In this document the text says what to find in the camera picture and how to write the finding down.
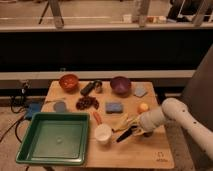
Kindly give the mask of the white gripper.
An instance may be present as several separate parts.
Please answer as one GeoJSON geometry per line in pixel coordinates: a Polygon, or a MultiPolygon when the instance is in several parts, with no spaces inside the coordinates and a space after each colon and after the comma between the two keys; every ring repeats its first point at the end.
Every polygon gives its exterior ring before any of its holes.
{"type": "Polygon", "coordinates": [[[128,138],[130,135],[139,136],[144,133],[153,132],[156,128],[163,125],[166,122],[166,117],[160,107],[143,112],[134,121],[134,126],[131,126],[126,130],[118,139],[117,143],[128,138]]]}

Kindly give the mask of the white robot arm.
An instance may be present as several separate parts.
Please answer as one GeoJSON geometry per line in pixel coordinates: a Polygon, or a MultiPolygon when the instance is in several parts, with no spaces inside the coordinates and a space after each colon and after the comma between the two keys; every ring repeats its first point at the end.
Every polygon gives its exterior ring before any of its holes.
{"type": "Polygon", "coordinates": [[[198,122],[189,113],[187,105],[176,98],[167,98],[157,108],[137,116],[116,142],[119,143],[131,135],[153,132],[169,119],[178,122],[206,155],[213,160],[213,142],[210,141],[213,138],[213,132],[198,122]]]}

